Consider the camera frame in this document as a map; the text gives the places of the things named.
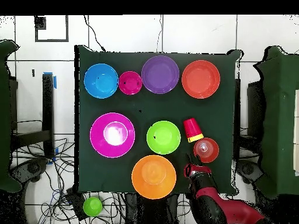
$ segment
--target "lime green bowl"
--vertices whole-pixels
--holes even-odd
[[[83,210],[88,216],[97,216],[102,211],[102,208],[102,202],[95,197],[86,199],[83,204]]]
[[[169,121],[158,121],[147,131],[147,144],[157,154],[167,155],[180,144],[180,131]]]

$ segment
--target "blue tape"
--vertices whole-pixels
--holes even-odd
[[[57,88],[57,81],[56,81],[56,76],[53,77],[53,86],[56,89]]]
[[[57,155],[57,154],[59,153],[58,148],[55,148],[54,153],[55,153],[55,155]],[[56,162],[56,157],[53,157],[53,158],[52,158],[52,161],[53,161],[53,162]]]

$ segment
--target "pink bowl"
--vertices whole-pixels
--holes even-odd
[[[122,114],[106,113],[92,124],[90,139],[102,156],[117,158],[127,153],[135,141],[132,122]]]
[[[142,79],[134,71],[126,71],[119,77],[119,89],[126,95],[134,95],[140,91]]]

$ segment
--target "white tile floor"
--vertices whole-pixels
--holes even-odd
[[[64,16],[46,16],[47,29],[39,30],[40,39],[63,39],[65,32]],[[94,28],[97,39],[106,51],[137,52],[156,51],[158,34],[161,31],[160,15],[123,15],[123,16],[86,16]],[[18,121],[41,120],[41,75],[52,72],[57,76],[57,88],[54,89],[55,139],[68,138],[74,141],[74,45],[83,44],[95,51],[100,47],[91,29],[88,29],[83,16],[69,16],[69,42],[35,42],[33,16],[0,16],[0,39],[14,40],[20,48],[8,57],[8,68],[19,82]],[[288,53],[299,49],[298,15],[164,15],[164,52],[171,53],[227,53],[232,49],[241,49],[244,57],[239,68],[241,78],[241,127],[248,126],[247,96],[248,83],[260,79],[253,64],[263,58],[268,46],[280,45]],[[158,42],[158,51],[162,48],[162,37]],[[19,132],[40,130],[40,122],[19,123]],[[74,149],[66,152],[74,155]],[[18,152],[18,160],[13,166],[26,160],[27,154]],[[62,176],[65,189],[74,183],[72,167]],[[47,165],[47,173],[52,187],[58,188],[57,173],[53,164]],[[234,199],[254,202],[254,193],[250,185],[235,176],[238,195]],[[102,200],[111,197],[111,193],[99,193]],[[26,212],[29,224],[37,224],[42,216],[41,204],[50,203],[52,198],[49,178],[44,173],[41,180],[30,183],[26,194]],[[110,212],[113,199],[105,201]],[[178,215],[184,211],[178,206]],[[192,213],[179,217],[180,224],[196,224]],[[76,219],[72,224],[79,224]],[[55,221],[55,224],[68,224],[67,221]],[[105,224],[95,219],[92,224]]]

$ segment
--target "plastic cup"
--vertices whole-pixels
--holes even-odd
[[[219,147],[213,139],[202,138],[196,142],[193,152],[195,156],[199,155],[203,163],[209,163],[217,158]]]
[[[158,121],[147,132],[147,144],[157,154],[167,155],[180,144],[180,131],[169,121]]]
[[[194,142],[203,138],[203,133],[201,132],[195,118],[184,120],[183,124],[188,142]]]
[[[88,216],[97,216],[102,211],[102,208],[102,202],[95,197],[86,199],[83,204],[83,210]]]

